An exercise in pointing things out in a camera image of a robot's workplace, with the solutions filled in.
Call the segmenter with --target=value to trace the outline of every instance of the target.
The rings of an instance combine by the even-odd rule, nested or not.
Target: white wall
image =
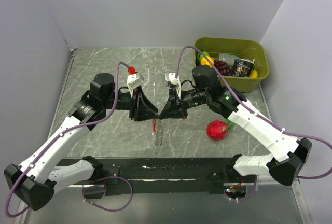
[[[43,0],[0,0],[0,165],[19,164],[47,138],[70,50]],[[0,175],[0,223],[9,192]],[[16,213],[18,201],[12,204]]]
[[[261,40],[282,0],[45,0],[71,48]]]
[[[271,73],[263,83],[272,119],[289,131],[332,142],[332,0],[284,0],[261,43]],[[332,166],[332,152],[313,141],[301,175]],[[314,223],[332,223],[332,175],[302,180]]]

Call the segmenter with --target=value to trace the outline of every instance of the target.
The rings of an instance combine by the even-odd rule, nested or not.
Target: green bin
[[[229,85],[240,92],[250,93],[269,74],[270,69],[264,48],[256,41],[202,37],[195,42],[195,47],[207,51],[214,60],[218,59],[219,53],[233,54],[251,61],[255,59],[254,69],[258,72],[258,78],[225,76]],[[198,66],[199,62],[196,60],[196,54],[195,51],[194,64]]]

